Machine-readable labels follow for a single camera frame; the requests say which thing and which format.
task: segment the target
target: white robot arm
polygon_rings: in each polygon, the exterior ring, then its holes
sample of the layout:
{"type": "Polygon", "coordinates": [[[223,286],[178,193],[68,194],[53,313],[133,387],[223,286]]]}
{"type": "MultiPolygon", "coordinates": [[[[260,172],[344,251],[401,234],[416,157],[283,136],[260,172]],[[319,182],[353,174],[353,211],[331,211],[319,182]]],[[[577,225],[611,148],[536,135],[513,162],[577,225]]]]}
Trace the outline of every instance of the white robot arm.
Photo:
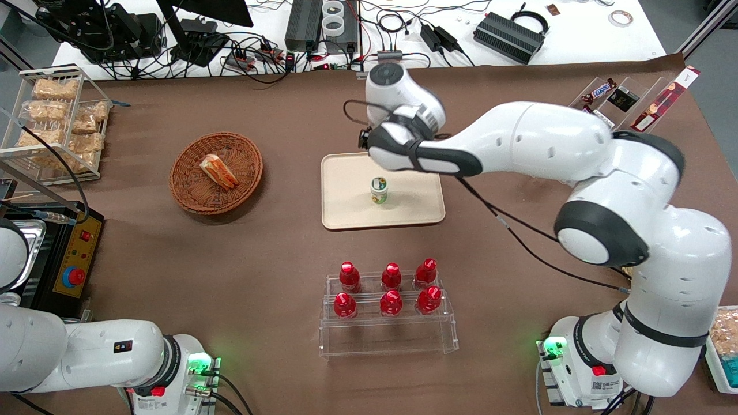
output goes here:
{"type": "Polygon", "coordinates": [[[434,141],[444,108],[419,90],[398,64],[370,72],[367,102],[392,111],[370,106],[370,128],[359,139],[377,164],[578,182],[554,224],[559,243],[591,264],[635,267],[626,301],[600,315],[561,319],[551,330],[550,338],[562,339],[561,358],[551,366],[568,380],[567,404],[603,408],[612,394],[592,386],[599,376],[618,381],[615,393],[622,376],[645,394],[676,394],[700,356],[732,257],[717,219],[669,205],[684,170],[679,149],[650,134],[611,133],[584,112],[531,102],[496,106],[455,136],[434,141]]]}
{"type": "Polygon", "coordinates": [[[150,321],[65,324],[21,308],[17,298],[1,296],[20,278],[28,256],[22,232],[6,219],[0,219],[0,247],[0,391],[112,385],[132,390],[137,414],[201,413],[203,396],[185,390],[206,386],[209,378],[194,372],[216,367],[197,339],[164,336],[150,321]]]}

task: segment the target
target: floor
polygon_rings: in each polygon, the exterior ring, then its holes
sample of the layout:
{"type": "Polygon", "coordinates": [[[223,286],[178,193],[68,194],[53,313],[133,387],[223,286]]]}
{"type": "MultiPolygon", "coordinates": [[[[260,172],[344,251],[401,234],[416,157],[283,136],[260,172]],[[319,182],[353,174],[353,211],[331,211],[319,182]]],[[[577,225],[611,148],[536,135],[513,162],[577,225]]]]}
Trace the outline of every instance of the floor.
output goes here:
{"type": "MultiPolygon", "coordinates": [[[[641,0],[664,49],[674,52],[705,18],[704,0],[641,0]]],[[[17,21],[2,28],[21,53],[36,67],[49,66],[58,44],[38,27],[17,21]]],[[[690,90],[700,105],[712,132],[731,166],[738,174],[738,30],[718,30],[687,62],[702,74],[690,90]]],[[[0,72],[0,106],[13,106],[18,91],[17,74],[8,67],[0,72]]]]}
{"type": "MultiPolygon", "coordinates": [[[[682,42],[706,17],[703,0],[641,0],[667,52],[682,42]]],[[[689,87],[720,144],[733,175],[738,174],[738,30],[718,30],[687,60],[700,70],[689,87]]]]}

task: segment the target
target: red button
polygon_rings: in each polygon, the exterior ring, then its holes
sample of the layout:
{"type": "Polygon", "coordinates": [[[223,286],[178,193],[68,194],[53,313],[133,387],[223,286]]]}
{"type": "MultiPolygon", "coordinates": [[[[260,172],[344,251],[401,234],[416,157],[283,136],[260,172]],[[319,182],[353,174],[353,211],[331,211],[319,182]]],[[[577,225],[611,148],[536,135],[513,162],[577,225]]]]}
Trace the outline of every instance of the red button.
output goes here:
{"type": "Polygon", "coordinates": [[[72,285],[80,285],[85,282],[85,271],[77,268],[69,273],[69,283],[72,285]]]}

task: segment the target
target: white table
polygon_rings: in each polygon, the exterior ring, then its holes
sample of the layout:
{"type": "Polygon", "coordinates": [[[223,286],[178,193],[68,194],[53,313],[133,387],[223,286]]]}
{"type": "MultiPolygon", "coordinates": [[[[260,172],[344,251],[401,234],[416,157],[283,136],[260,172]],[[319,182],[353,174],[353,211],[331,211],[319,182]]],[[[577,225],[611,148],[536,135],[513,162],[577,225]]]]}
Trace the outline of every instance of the white table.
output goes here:
{"type": "MultiPolygon", "coordinates": [[[[129,13],[156,13],[161,18],[162,14],[154,0],[117,0],[129,13]]],[[[375,0],[375,4],[383,7],[413,7],[423,4],[425,0],[375,0]]],[[[429,5],[449,6],[461,5],[467,0],[429,0],[429,5]]],[[[490,11],[501,16],[509,17],[516,12],[523,0],[492,0],[485,12],[490,11]]],[[[473,4],[481,10],[486,3],[473,4]]],[[[221,33],[229,32],[256,32],[266,36],[269,40],[277,42],[280,47],[284,48],[284,35],[286,31],[287,21],[289,20],[289,12],[291,6],[283,4],[278,10],[265,10],[251,8],[252,20],[254,27],[226,27],[222,23],[218,23],[218,31],[221,33]]],[[[638,0],[617,0],[612,7],[601,6],[594,1],[588,3],[579,3],[576,0],[527,0],[526,10],[532,10],[544,16],[549,23],[550,29],[546,35],[545,43],[541,50],[532,58],[531,65],[546,64],[574,64],[586,62],[607,62],[607,61],[644,61],[651,58],[663,56],[664,52],[661,43],[651,27],[651,24],[641,8],[638,0]],[[558,16],[552,16],[546,9],[547,4],[554,3],[561,12],[558,16]],[[608,15],[614,10],[625,10],[633,16],[633,23],[628,27],[615,27],[608,20],[608,15]]],[[[413,9],[415,13],[419,12],[419,8],[413,9]]],[[[484,19],[485,12],[470,12],[466,10],[447,10],[432,15],[423,16],[424,19],[432,24],[441,25],[446,31],[451,33],[458,39],[459,44],[469,57],[477,65],[519,65],[513,60],[497,53],[482,44],[474,41],[473,32],[477,24],[484,19]]],[[[376,21],[378,15],[384,15],[377,9],[372,10],[369,4],[362,5],[361,16],[371,21],[376,21]]],[[[402,13],[407,19],[410,18],[409,13],[402,13]]],[[[180,19],[195,18],[194,13],[180,10],[177,13],[180,19]]],[[[394,27],[397,25],[396,18],[387,18],[385,25],[394,27]]],[[[539,32],[540,24],[532,18],[516,19],[517,23],[539,32]]],[[[431,54],[426,44],[420,38],[420,23],[414,18],[410,25],[410,34],[405,35],[404,31],[398,33],[397,47],[403,52],[422,52],[431,57],[431,66],[445,67],[448,66],[442,57],[435,53],[431,54]]],[[[380,34],[373,24],[364,23],[364,52],[375,53],[381,48],[380,34]],[[368,51],[369,40],[371,41],[371,51],[368,51]]],[[[169,30],[166,28],[168,46],[173,46],[176,41],[169,30]]],[[[384,36],[384,43],[389,48],[387,34],[384,36]]],[[[231,38],[238,41],[248,35],[232,34],[231,38]]],[[[228,49],[223,49],[218,57],[210,63],[210,71],[214,75],[218,75],[221,71],[220,56],[226,56],[230,53],[228,49]]],[[[446,57],[453,66],[468,66],[469,62],[459,52],[447,52],[446,57]]],[[[404,63],[408,67],[425,67],[427,59],[422,56],[408,57],[413,59],[405,59],[404,63]]],[[[161,62],[165,62],[167,58],[160,58],[161,62]]],[[[142,59],[139,67],[152,63],[153,58],[142,59]]],[[[320,63],[338,63],[345,64],[344,55],[332,55],[320,63]]],[[[302,70],[305,61],[298,64],[298,70],[302,70]]],[[[59,48],[59,52],[54,59],[54,65],[77,64],[82,67],[87,74],[95,80],[111,79],[111,76],[97,65],[89,63],[79,52],[70,44],[64,43],[59,48]]],[[[376,64],[376,59],[371,58],[367,61],[365,69],[369,70],[376,64]]],[[[186,66],[185,62],[177,62],[172,66],[173,72],[180,72],[186,66]]],[[[153,64],[148,71],[159,67],[159,64],[153,64]]],[[[168,69],[162,69],[155,73],[157,76],[164,77],[168,69]]],[[[259,66],[259,72],[263,72],[263,68],[259,66]]],[[[235,73],[226,71],[228,75],[236,75],[235,73]]],[[[207,68],[200,66],[192,66],[187,71],[188,77],[209,76],[207,68]]]]}

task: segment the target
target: yellow control panel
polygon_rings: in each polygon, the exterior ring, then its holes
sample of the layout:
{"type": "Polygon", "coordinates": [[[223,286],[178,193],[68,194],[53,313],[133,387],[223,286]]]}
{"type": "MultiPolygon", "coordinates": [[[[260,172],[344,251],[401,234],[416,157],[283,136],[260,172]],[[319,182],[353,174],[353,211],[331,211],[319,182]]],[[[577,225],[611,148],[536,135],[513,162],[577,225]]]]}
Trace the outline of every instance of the yellow control panel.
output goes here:
{"type": "MultiPolygon", "coordinates": [[[[79,213],[77,220],[83,217],[84,213],[79,213]]],[[[92,254],[102,229],[103,223],[92,216],[87,218],[85,223],[75,225],[54,281],[54,292],[74,298],[82,296],[82,289],[87,282],[87,274],[92,263],[92,254]]]]}

